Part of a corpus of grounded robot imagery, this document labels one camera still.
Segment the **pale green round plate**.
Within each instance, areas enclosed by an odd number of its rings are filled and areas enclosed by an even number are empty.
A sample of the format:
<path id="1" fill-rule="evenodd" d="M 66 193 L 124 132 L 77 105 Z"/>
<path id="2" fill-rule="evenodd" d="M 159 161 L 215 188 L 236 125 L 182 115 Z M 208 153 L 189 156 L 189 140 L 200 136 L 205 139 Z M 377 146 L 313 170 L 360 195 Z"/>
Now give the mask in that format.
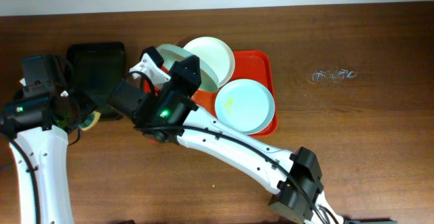
<path id="1" fill-rule="evenodd" d="M 218 91 L 219 81 L 217 74 L 203 59 L 198 57 L 198 55 L 173 44 L 161 44 L 157 47 L 157 51 L 164 60 L 164 68 L 168 71 L 175 65 L 175 62 L 188 60 L 191 65 L 188 65 L 187 67 L 193 68 L 194 74 L 200 75 L 201 84 L 199 90 L 205 92 Z"/>

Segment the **white round plate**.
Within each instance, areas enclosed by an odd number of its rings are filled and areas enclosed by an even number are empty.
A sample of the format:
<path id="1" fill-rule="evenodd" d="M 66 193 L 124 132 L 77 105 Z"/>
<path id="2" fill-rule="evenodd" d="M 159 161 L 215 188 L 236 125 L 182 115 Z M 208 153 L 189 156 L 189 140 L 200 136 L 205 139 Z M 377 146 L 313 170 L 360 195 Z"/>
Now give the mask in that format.
<path id="1" fill-rule="evenodd" d="M 233 76 L 235 55 L 224 41 L 215 37 L 198 37 L 189 41 L 184 49 L 200 57 L 213 70 L 219 88 Z"/>

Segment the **green and yellow sponge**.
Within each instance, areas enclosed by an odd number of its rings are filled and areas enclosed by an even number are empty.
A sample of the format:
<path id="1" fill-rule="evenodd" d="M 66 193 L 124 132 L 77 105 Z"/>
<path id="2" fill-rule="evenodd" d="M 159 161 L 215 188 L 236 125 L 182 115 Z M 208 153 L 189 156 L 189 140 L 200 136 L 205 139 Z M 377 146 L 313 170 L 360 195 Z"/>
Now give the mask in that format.
<path id="1" fill-rule="evenodd" d="M 89 130 L 98 123 L 101 113 L 98 111 L 93 111 L 88 117 L 80 124 L 80 128 L 83 131 Z"/>

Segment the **light blue round plate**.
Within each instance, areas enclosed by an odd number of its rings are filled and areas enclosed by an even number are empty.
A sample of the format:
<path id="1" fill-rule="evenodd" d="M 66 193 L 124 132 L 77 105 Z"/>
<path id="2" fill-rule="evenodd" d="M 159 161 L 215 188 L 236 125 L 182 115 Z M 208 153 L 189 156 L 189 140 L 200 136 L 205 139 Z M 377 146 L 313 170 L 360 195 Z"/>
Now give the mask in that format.
<path id="1" fill-rule="evenodd" d="M 275 101 L 269 89 L 253 79 L 236 79 L 223 86 L 214 101 L 220 122 L 244 134 L 256 134 L 271 124 Z"/>

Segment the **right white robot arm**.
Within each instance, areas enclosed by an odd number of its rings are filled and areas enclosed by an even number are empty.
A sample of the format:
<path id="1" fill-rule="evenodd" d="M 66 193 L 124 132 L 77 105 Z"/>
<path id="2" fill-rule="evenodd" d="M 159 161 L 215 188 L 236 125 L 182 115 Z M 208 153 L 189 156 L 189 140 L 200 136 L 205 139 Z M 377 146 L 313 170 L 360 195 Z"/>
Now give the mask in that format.
<path id="1" fill-rule="evenodd" d="M 273 197 L 269 207 L 294 223 L 350 223 L 328 204 L 317 156 L 272 147 L 220 122 L 191 98 L 201 85 L 199 57 L 190 55 L 162 71 L 163 56 L 151 46 L 107 103 L 129 117 L 137 131 L 160 143 L 176 143 L 212 155 L 246 173 Z"/>

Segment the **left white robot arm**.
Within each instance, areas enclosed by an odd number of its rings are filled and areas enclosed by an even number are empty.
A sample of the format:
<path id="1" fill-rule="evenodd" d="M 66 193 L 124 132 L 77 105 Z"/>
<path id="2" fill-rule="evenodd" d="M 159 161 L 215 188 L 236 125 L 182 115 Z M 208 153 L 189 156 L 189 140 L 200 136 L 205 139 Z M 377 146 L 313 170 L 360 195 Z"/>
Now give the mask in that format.
<path id="1" fill-rule="evenodd" d="M 21 61 L 22 87 L 1 111 L 14 156 L 22 223 L 73 223 L 66 173 L 68 136 L 96 106 L 73 87 L 72 64 L 44 54 Z"/>

